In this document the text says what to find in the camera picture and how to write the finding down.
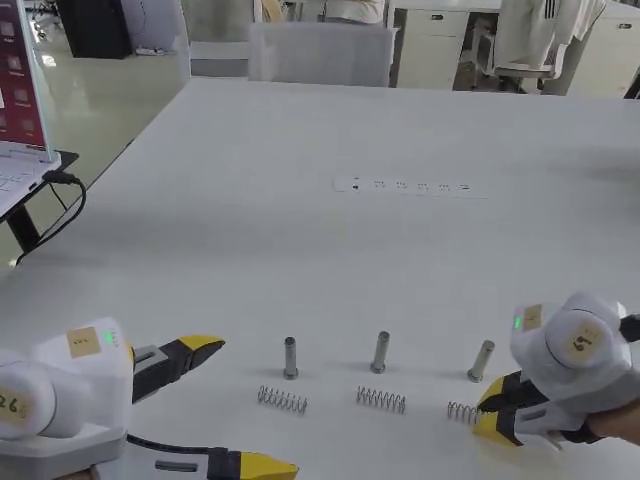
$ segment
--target person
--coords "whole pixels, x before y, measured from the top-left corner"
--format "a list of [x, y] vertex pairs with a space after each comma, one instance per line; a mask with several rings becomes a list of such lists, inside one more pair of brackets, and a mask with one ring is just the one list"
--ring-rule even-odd
[[590, 415], [587, 425], [599, 437], [620, 438], [640, 446], [640, 400], [617, 410]]
[[327, 0], [325, 22], [382, 26], [385, 0]]

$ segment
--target cylindrical pin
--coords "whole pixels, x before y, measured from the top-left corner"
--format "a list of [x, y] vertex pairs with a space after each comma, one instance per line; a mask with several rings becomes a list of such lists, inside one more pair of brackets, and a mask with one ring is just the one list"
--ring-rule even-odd
[[378, 343], [376, 344], [376, 354], [371, 362], [371, 371], [373, 373], [384, 372], [384, 359], [387, 356], [387, 347], [389, 346], [389, 332], [380, 332], [378, 334]]
[[476, 357], [476, 361], [473, 362], [473, 367], [467, 372], [467, 377], [474, 383], [480, 383], [482, 381], [482, 376], [484, 375], [484, 369], [487, 368], [487, 363], [489, 363], [489, 358], [493, 353], [493, 349], [496, 347], [496, 344], [491, 340], [485, 340], [482, 344], [482, 348], [480, 348], [480, 352]]
[[284, 339], [284, 378], [293, 380], [298, 377], [296, 367], [296, 339], [287, 337]]

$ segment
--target number label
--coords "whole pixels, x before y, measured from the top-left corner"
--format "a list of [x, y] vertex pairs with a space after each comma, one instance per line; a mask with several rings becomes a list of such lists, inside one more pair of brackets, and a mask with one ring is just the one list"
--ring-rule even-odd
[[25, 395], [0, 388], [0, 422], [21, 427], [29, 419], [31, 401]]
[[67, 333], [71, 358], [86, 357], [100, 353], [100, 341], [94, 327], [81, 328]]
[[542, 325], [542, 304], [531, 305], [524, 309], [522, 331], [535, 330]]
[[583, 322], [569, 335], [565, 352], [574, 362], [586, 363], [597, 352], [601, 343], [600, 327], [590, 322]]

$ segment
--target metal spring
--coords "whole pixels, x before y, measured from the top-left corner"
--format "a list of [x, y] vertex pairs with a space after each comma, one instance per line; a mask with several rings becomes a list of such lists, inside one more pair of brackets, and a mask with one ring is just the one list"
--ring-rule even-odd
[[447, 417], [469, 425], [475, 425], [486, 415], [482, 410], [470, 405], [463, 405], [457, 402], [449, 402], [447, 405]]
[[391, 412], [404, 413], [407, 408], [407, 397], [396, 393], [372, 390], [367, 387], [358, 387], [356, 403], [384, 408]]
[[264, 403], [281, 410], [299, 413], [300, 415], [304, 415], [309, 405], [307, 398], [284, 391], [281, 392], [266, 385], [262, 385], [258, 390], [258, 403]]

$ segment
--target white cabinet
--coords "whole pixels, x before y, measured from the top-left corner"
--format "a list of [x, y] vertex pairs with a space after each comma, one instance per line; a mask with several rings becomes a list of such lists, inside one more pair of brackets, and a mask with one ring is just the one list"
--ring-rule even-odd
[[640, 66], [640, 19], [603, 18], [567, 49], [558, 80], [545, 95], [622, 98]]
[[468, 21], [468, 12], [407, 11], [398, 87], [451, 90]]

